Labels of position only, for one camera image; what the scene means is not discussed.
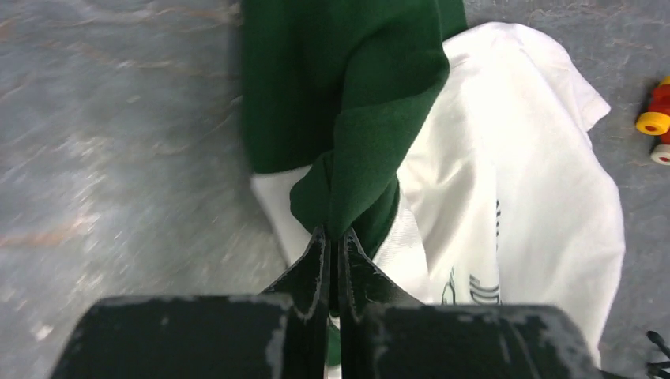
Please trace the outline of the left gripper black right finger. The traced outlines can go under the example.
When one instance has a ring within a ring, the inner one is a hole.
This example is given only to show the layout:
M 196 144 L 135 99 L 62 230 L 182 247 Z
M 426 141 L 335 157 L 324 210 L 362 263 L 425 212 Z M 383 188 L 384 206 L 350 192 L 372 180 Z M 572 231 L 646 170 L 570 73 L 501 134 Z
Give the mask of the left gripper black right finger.
M 551 306 L 429 306 L 364 253 L 337 244 L 345 378 L 603 378 L 576 325 Z

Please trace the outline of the white and green t-shirt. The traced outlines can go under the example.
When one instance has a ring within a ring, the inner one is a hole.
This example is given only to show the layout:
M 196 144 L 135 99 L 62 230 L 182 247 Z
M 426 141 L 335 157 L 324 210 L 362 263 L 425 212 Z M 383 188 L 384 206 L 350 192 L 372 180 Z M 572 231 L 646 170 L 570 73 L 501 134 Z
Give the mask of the white and green t-shirt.
M 460 1 L 245 1 L 250 186 L 289 264 L 352 228 L 426 304 L 556 306 L 595 362 L 625 254 L 589 131 L 609 111 L 554 39 Z

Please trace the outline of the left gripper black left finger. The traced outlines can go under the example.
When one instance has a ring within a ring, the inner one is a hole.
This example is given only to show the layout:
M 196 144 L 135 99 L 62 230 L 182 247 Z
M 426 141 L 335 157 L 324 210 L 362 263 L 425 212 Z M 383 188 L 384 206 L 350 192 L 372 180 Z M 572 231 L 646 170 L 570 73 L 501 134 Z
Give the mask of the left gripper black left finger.
M 103 298 L 75 326 L 54 378 L 324 378 L 331 244 L 321 227 L 257 295 Z

